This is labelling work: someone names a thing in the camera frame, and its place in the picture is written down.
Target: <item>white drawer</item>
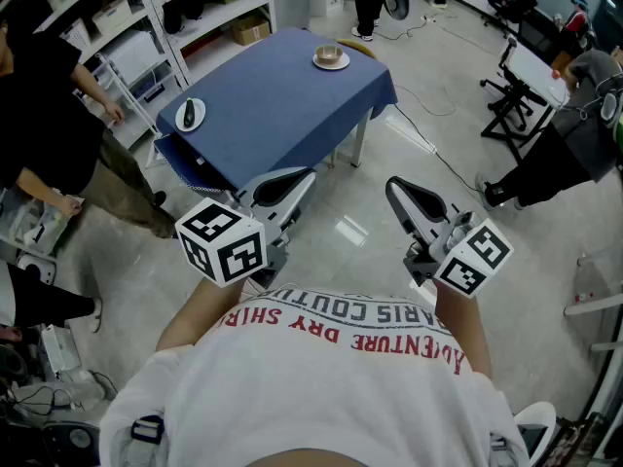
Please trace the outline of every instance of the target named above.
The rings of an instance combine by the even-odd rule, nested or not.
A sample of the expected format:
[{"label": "white drawer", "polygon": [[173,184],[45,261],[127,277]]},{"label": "white drawer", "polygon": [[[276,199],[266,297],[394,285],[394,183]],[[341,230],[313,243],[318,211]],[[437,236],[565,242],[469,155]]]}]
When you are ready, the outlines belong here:
[{"label": "white drawer", "polygon": [[327,12],[344,7],[344,0],[327,0]]}]

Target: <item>brown bowl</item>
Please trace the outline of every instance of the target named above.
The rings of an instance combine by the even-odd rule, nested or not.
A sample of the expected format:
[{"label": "brown bowl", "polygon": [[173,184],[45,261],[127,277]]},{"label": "brown bowl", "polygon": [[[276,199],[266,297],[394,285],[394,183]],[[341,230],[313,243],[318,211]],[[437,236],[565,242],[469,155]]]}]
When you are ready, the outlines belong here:
[{"label": "brown bowl", "polygon": [[343,55],[342,49],[337,45],[321,45],[315,50],[318,64],[332,66],[337,64]]}]

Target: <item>white cube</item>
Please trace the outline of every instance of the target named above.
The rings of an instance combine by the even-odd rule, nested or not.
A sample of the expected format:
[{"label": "white cube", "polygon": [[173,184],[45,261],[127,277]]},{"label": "white cube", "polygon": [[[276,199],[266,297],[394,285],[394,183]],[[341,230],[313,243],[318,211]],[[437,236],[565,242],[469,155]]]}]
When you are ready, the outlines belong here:
[{"label": "white cube", "polygon": [[264,224],[205,198],[175,224],[189,265],[219,287],[268,264]]}]

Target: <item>white desk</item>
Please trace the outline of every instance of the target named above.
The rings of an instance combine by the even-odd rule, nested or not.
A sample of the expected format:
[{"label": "white desk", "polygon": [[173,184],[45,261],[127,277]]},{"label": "white desk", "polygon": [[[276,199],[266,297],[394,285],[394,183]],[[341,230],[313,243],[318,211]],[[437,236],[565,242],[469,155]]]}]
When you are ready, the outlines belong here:
[{"label": "white desk", "polygon": [[[500,101],[490,105],[490,109],[496,111],[495,118],[482,131],[481,136],[505,142],[515,157],[515,161],[519,162],[522,157],[518,149],[525,146],[540,132],[541,127],[554,110],[559,110],[567,103],[568,92],[565,81],[562,78],[558,80],[552,78],[552,68],[520,43],[517,43],[517,47],[506,59],[506,67],[520,80],[521,84],[513,87]],[[547,103],[547,108],[531,132],[524,135],[512,131],[505,118],[530,90]],[[503,133],[494,132],[497,125],[502,126]],[[522,142],[519,148],[514,140]]]}]

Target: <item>white plate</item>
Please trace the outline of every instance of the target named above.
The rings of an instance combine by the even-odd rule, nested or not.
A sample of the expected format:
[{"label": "white plate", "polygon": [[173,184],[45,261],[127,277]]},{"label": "white plate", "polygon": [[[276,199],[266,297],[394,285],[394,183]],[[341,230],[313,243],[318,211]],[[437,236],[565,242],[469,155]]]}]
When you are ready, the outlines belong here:
[{"label": "white plate", "polygon": [[320,69],[327,69],[328,71],[338,71],[340,69],[344,69],[350,64],[350,57],[348,56],[346,52],[344,52],[342,56],[340,57],[340,60],[338,60],[335,64],[331,64],[330,66],[325,66],[324,64],[320,64],[318,62],[318,56],[314,54],[313,63]]},{"label": "white plate", "polygon": [[205,118],[205,104],[200,98],[193,98],[193,105],[195,106],[195,122],[192,126],[186,128],[184,126],[184,113],[186,112],[186,100],[179,106],[177,113],[175,113],[175,125],[180,131],[193,131],[199,126],[203,118]]}]

